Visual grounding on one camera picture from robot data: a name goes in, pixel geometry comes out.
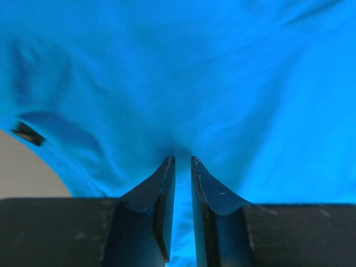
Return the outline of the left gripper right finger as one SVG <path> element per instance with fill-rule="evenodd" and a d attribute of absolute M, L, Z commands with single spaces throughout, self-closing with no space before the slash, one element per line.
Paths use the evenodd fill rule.
<path fill-rule="evenodd" d="M 191 158 L 198 266 L 354 266 L 355 205 L 252 204 Z"/>

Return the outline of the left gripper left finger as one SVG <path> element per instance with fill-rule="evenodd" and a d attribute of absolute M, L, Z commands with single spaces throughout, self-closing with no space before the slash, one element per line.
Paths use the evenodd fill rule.
<path fill-rule="evenodd" d="M 175 159 L 121 197 L 1 200 L 2 266 L 165 266 Z"/>

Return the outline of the blue t shirt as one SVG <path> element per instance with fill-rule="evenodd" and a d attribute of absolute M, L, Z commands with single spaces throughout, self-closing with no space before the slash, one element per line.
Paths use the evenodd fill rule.
<path fill-rule="evenodd" d="M 1 129 L 73 196 L 176 159 L 170 266 L 195 266 L 190 159 L 257 203 L 355 202 L 354 1 L 2 1 Z"/>

